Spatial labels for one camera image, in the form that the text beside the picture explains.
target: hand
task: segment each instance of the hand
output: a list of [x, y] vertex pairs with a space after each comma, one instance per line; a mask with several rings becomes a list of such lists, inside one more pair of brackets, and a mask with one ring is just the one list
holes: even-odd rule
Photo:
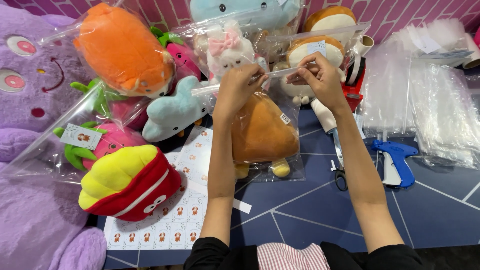
[[321, 53], [305, 57], [298, 66], [305, 66], [287, 77], [287, 84], [310, 85], [317, 99], [334, 115], [350, 110], [340, 85], [338, 69], [328, 62]]
[[262, 74], [265, 74], [265, 70], [258, 64], [244, 65], [227, 72], [220, 83], [213, 118], [231, 121], [252, 94], [268, 79], [267, 75], [263, 75], [250, 83], [253, 76]]

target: blue tagging gun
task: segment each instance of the blue tagging gun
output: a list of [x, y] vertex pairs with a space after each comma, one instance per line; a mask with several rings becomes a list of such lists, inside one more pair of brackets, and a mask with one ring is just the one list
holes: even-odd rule
[[414, 147], [374, 140], [372, 150], [381, 151], [385, 157], [384, 180], [382, 183], [392, 188], [409, 188], [415, 183], [412, 170], [405, 159], [414, 156], [418, 150]]

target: red and white striped fabric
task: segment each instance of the red and white striped fabric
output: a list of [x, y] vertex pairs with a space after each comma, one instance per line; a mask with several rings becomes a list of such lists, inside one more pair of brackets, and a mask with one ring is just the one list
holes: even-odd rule
[[271, 243], [257, 248], [260, 270], [330, 270], [322, 249], [311, 244], [303, 250]]

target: table surface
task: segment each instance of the table surface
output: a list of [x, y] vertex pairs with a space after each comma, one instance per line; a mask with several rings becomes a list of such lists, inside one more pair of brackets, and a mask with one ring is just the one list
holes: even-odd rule
[[[205, 117], [203, 126], [211, 124], [211, 118]], [[158, 146], [164, 152], [180, 152], [190, 130], [184, 138], [171, 138]], [[235, 198], [251, 204], [252, 210], [250, 214], [233, 210], [231, 247], [280, 242], [303, 249], [327, 241], [351, 252], [366, 251], [349, 194], [333, 182], [331, 161], [338, 164], [338, 160], [332, 137], [325, 134], [312, 110], [300, 111], [299, 130], [307, 180], [238, 183]], [[413, 138], [389, 140], [417, 147]], [[376, 152], [371, 155], [376, 161]], [[382, 162], [378, 171], [383, 178]], [[414, 248], [480, 244], [480, 171], [431, 168], [418, 156], [407, 163], [416, 184], [408, 190], [385, 189], [405, 244]], [[105, 217], [99, 217], [98, 227], [104, 225]], [[190, 250], [112, 250], [107, 252], [105, 269], [183, 264], [189, 254]]]

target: dog illustration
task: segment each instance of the dog illustration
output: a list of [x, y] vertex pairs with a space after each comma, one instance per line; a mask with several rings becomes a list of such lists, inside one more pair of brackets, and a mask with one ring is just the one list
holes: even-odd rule
[[90, 136], [87, 136], [87, 135], [85, 135], [85, 134], [83, 134], [83, 133], [80, 133], [80, 134], [77, 136], [77, 139], [78, 139], [79, 141], [88, 142], [88, 141], [90, 141]]

